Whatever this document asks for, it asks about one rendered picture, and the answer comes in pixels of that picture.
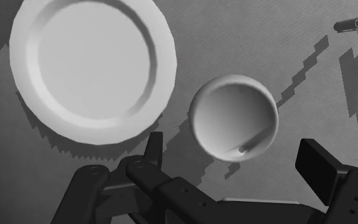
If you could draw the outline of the white round plate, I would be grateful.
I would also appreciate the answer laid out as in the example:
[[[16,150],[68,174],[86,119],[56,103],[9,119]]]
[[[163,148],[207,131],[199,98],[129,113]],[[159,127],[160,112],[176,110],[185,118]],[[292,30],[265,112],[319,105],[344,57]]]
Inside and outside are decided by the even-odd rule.
[[[23,0],[9,46],[27,107],[80,143],[139,135],[175,87],[174,38],[154,0]]]

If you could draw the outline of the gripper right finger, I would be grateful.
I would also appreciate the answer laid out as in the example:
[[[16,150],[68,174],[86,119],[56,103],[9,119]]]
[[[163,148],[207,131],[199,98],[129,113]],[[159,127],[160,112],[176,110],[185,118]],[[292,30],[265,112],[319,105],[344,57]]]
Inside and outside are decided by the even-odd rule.
[[[295,168],[328,207],[320,224],[358,224],[358,167],[345,165],[314,139],[302,139]]]

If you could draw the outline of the grey pen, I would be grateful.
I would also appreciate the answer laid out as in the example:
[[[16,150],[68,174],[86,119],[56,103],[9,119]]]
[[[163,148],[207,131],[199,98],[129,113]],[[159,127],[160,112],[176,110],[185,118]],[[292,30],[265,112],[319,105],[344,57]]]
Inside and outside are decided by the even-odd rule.
[[[337,22],[333,25],[333,29],[337,33],[358,31],[358,17]]]

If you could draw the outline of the white cup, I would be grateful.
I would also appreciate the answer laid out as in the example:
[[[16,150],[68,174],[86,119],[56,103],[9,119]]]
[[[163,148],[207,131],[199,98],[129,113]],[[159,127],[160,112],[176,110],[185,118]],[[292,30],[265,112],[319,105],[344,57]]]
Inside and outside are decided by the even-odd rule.
[[[210,156],[243,162],[263,154],[279,128],[273,95],[259,81],[228,74],[208,81],[189,107],[194,140]]]

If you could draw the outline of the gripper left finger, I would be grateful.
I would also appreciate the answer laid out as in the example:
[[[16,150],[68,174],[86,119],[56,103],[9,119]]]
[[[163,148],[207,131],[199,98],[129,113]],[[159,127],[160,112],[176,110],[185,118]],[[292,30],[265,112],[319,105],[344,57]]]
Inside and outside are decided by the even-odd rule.
[[[122,159],[113,171],[80,167],[50,224],[109,224],[124,214],[136,224],[167,224],[167,211],[185,224],[219,224],[219,203],[161,170],[162,137],[152,132],[144,154]]]

